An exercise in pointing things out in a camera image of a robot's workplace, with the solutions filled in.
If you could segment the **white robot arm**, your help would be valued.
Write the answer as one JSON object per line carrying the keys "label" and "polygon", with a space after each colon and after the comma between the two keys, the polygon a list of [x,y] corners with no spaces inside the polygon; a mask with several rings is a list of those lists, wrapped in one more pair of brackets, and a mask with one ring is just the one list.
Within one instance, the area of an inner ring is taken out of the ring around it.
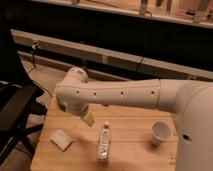
{"label": "white robot arm", "polygon": [[179,116],[175,171],[213,171],[213,82],[150,79],[90,82],[85,70],[71,68],[57,85],[56,97],[83,118],[90,104],[146,109]]}

